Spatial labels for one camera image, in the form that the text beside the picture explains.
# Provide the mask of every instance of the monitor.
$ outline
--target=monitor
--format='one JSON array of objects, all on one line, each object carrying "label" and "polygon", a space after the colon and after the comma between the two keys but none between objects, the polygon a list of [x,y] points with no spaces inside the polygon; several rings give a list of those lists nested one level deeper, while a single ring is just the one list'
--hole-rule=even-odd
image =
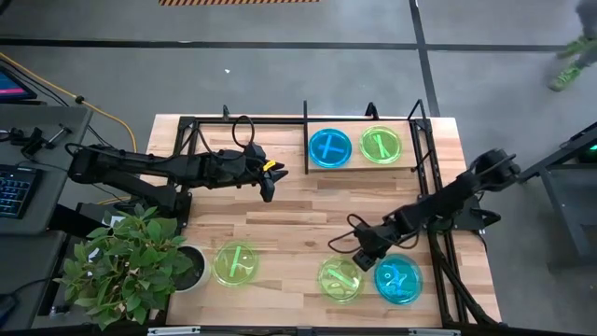
[{"label": "monitor", "polygon": [[0,103],[35,99],[37,94],[27,88],[6,68],[0,66]]}]

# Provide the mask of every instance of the green shoe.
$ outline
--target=green shoe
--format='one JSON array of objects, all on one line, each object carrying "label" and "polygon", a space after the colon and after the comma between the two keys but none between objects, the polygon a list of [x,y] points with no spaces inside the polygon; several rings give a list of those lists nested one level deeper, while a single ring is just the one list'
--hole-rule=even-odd
[{"label": "green shoe", "polygon": [[580,76],[581,71],[582,68],[579,68],[575,63],[572,63],[567,68],[563,69],[560,74],[549,83],[548,87],[556,92],[562,91]]},{"label": "green shoe", "polygon": [[566,50],[558,53],[559,59],[565,59],[574,56],[588,47],[597,45],[597,40],[588,39],[584,35],[579,37],[576,41],[568,43]]}]

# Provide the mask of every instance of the gray floor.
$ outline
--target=gray floor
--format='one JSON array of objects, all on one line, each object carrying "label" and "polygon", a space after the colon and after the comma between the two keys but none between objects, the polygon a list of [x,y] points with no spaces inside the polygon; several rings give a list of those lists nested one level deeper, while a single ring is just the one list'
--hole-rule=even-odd
[{"label": "gray floor", "polygon": [[[560,45],[580,25],[573,0],[419,0],[427,43]],[[0,35],[194,41],[415,41],[407,0],[318,4],[158,7],[157,1],[29,0],[0,17]],[[369,101],[406,115],[426,101],[417,51],[271,49],[74,49],[2,47],[38,74],[80,93],[133,128],[139,149],[157,113],[360,115]],[[456,117],[468,161],[493,147],[528,167],[595,121],[597,70],[569,91],[546,78],[562,67],[532,52],[429,52],[441,116]],[[95,116],[109,141],[129,146],[116,123]],[[109,198],[69,184],[62,203]],[[538,181],[485,196],[503,220],[488,229],[489,259],[505,322],[515,327],[597,333],[597,272],[552,274],[566,245]]]}]

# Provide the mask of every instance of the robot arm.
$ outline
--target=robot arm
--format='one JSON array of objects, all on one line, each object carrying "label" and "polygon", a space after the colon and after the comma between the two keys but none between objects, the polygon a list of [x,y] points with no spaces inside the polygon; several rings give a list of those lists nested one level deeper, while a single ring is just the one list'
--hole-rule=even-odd
[{"label": "robot arm", "polygon": [[[77,147],[75,152],[70,147]],[[81,184],[104,183],[144,199],[164,214],[171,214],[181,206],[175,186],[153,186],[136,175],[171,178],[175,184],[189,188],[208,189],[243,185],[261,188],[264,202],[271,202],[274,183],[288,174],[282,163],[268,161],[263,148],[249,144],[243,152],[220,150],[195,155],[173,155],[169,158],[152,154],[131,153],[103,146],[67,144],[73,155],[68,176]]]},{"label": "robot arm", "polygon": [[404,205],[383,217],[379,226],[365,222],[354,228],[354,236],[361,248],[353,256],[354,262],[366,271],[383,259],[392,245],[400,245],[422,228],[433,231],[433,224],[452,219],[463,209],[465,201],[479,191],[500,191],[516,181],[521,168],[512,162],[502,149],[491,150],[478,157],[471,168],[435,194],[414,204]]}]

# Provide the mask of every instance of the petri dish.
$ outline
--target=petri dish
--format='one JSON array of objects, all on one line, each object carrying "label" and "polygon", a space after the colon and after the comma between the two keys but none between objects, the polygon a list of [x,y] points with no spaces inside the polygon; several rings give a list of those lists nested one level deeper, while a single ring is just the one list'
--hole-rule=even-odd
[{"label": "petri dish", "polygon": [[423,290],[421,269],[411,258],[392,254],[375,269],[375,288],[393,304],[409,304],[417,300]]},{"label": "petri dish", "polygon": [[361,134],[359,147],[367,159],[378,164],[392,163],[402,154],[400,137],[385,126],[367,128]]},{"label": "petri dish", "polygon": [[324,129],[315,133],[309,140],[309,156],[318,166],[339,168],[353,152],[348,136],[340,130]]},{"label": "petri dish", "polygon": [[214,257],[214,277],[218,283],[235,287],[249,283],[257,273],[258,254],[245,243],[227,243]]},{"label": "petri dish", "polygon": [[358,267],[342,257],[326,260],[319,269],[317,282],[322,292],[338,303],[354,300],[364,286],[363,274]]}]

